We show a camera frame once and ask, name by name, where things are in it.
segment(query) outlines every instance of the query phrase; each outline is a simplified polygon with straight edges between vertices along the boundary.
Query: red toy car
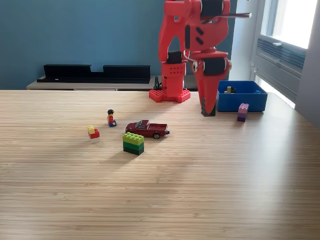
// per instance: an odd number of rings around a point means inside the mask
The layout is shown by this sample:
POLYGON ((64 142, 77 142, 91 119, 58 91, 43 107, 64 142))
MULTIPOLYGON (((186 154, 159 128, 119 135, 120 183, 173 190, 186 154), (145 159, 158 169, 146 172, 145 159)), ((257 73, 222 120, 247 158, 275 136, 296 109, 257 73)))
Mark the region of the red toy car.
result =
POLYGON ((149 120, 141 120, 129 123, 125 128, 125 133, 139 134, 144 137, 154 137, 159 139, 170 132, 167 130, 167 124, 150 123, 149 120))

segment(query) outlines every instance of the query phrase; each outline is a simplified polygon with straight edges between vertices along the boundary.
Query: black shelf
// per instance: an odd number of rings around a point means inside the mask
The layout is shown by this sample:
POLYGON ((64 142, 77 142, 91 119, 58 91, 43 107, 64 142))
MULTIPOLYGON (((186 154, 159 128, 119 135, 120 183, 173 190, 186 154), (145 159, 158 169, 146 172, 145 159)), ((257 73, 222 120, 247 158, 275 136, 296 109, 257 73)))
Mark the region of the black shelf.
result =
POLYGON ((149 84, 150 66, 104 65, 92 72, 91 65, 46 64, 38 83, 149 84))

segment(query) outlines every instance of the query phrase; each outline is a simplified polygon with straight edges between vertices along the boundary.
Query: blue box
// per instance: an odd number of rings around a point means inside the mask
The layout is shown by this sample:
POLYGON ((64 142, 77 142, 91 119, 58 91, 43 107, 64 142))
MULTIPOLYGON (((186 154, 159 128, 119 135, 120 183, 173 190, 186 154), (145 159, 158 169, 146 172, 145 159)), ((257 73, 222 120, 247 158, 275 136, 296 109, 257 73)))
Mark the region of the blue box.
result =
POLYGON ((218 112, 238 112, 241 104, 249 104, 249 112, 266 109, 268 93, 254 81, 220 81, 218 87, 218 112), (235 87, 235 93, 225 93, 227 87, 235 87))

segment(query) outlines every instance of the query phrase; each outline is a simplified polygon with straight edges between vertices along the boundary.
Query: green lego brick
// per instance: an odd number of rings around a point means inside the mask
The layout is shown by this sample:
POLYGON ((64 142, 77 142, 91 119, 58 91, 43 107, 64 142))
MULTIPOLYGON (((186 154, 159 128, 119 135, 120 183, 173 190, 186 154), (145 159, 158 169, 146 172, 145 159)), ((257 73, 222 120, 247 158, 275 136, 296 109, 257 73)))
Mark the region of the green lego brick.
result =
POLYGON ((141 150, 142 148, 145 147, 145 143, 143 142, 140 145, 134 145, 132 143, 128 143, 128 142, 124 141, 123 142, 123 146, 126 147, 126 148, 129 148, 129 149, 134 149, 134 150, 139 151, 139 150, 141 150))
POLYGON ((127 152, 127 153, 130 153, 130 154, 134 154, 134 155, 141 155, 144 151, 145 151, 145 148, 141 148, 140 150, 134 150, 134 149, 131 149, 131 148, 128 148, 128 147, 123 147, 123 151, 127 152))
POLYGON ((145 142, 145 138, 143 136, 130 133, 130 132, 127 132, 122 139, 125 143, 138 145, 138 146, 145 142))

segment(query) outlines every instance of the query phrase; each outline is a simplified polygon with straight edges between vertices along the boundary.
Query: yellow lego brick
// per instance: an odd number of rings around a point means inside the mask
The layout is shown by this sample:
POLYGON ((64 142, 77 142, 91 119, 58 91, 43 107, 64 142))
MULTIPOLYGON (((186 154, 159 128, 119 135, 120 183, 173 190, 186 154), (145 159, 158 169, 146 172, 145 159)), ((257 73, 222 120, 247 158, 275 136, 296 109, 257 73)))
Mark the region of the yellow lego brick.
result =
POLYGON ((138 145, 138 146, 145 142, 144 136, 130 133, 130 132, 127 132, 125 135, 123 135, 122 139, 125 143, 138 145))
POLYGON ((89 125, 89 126, 88 126, 88 132, 89 132, 90 134, 95 134, 95 128, 94 128, 92 125, 89 125))

